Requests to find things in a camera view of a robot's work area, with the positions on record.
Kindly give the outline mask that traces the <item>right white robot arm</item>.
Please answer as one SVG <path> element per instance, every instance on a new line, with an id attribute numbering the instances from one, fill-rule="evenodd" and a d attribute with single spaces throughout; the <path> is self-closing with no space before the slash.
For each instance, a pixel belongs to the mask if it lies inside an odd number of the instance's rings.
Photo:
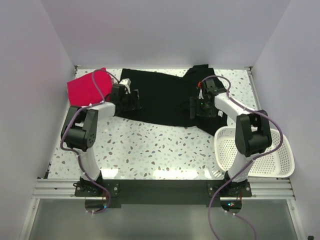
<path id="1" fill-rule="evenodd" d="M 232 166 L 225 173 L 223 192 L 230 197 L 240 190 L 240 183 L 248 179 L 254 157 L 263 154 L 272 144 L 267 113 L 247 108 L 230 96 L 230 89 L 219 88 L 212 77 L 198 83 L 199 95 L 190 98 L 191 119 L 216 119 L 223 112 L 235 121 L 237 153 Z"/>

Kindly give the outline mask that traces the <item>white perforated plastic basket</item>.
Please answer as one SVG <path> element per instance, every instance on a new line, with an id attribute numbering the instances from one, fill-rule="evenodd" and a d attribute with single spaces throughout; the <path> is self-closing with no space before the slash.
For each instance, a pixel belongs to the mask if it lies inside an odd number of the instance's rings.
<path id="1" fill-rule="evenodd" d="M 215 159 L 218 166 L 225 172 L 232 166 L 237 148 L 235 144 L 236 129 L 224 126 L 214 135 Z M 266 156 L 258 158 L 248 175 L 256 178 L 288 178 L 295 170 L 295 161 L 291 146 L 286 137 L 280 148 Z"/>

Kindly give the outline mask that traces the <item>folded pink t shirt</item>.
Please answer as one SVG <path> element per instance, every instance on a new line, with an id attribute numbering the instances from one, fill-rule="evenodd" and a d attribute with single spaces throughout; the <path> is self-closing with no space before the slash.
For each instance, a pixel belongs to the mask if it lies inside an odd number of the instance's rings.
<path id="1" fill-rule="evenodd" d="M 103 97 L 112 92 L 112 77 L 106 72 L 105 67 L 94 73 L 94 80 Z M 93 82 L 91 72 L 69 81 L 67 94 L 70 105 L 78 107 L 96 104 L 103 99 Z"/>

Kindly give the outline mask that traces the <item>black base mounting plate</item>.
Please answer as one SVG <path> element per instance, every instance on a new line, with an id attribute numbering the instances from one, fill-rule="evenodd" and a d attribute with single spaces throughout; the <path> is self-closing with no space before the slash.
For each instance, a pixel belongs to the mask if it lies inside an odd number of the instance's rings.
<path id="1" fill-rule="evenodd" d="M 210 204 L 224 180 L 88 180 L 73 184 L 75 197 L 85 198 L 85 207 L 102 210 L 122 205 L 205 205 Z"/>

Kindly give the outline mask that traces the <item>black t shirt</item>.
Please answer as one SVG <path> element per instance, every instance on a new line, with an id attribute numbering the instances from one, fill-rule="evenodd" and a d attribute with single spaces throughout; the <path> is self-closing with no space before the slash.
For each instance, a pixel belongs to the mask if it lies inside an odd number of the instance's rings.
<path id="1" fill-rule="evenodd" d="M 190 118 L 190 98 L 199 95 L 198 83 L 215 74 L 207 64 L 194 65 L 184 76 L 124 68 L 121 79 L 130 79 L 139 91 L 142 108 L 123 111 L 118 117 L 172 127 L 194 127 L 214 135 L 227 125 L 227 115 Z"/>

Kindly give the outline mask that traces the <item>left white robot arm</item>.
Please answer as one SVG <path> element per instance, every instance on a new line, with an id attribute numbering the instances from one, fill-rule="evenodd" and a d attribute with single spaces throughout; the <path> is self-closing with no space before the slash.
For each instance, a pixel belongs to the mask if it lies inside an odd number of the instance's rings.
<path id="1" fill-rule="evenodd" d="M 111 93 L 101 102 L 87 106 L 69 107 L 60 134 L 60 148 L 75 154 L 80 167 L 80 179 L 88 181 L 86 191 L 99 196 L 104 190 L 101 170 L 95 159 L 93 146 L 97 138 L 98 122 L 142 108 L 139 90 L 130 89 L 125 78 L 112 85 Z"/>

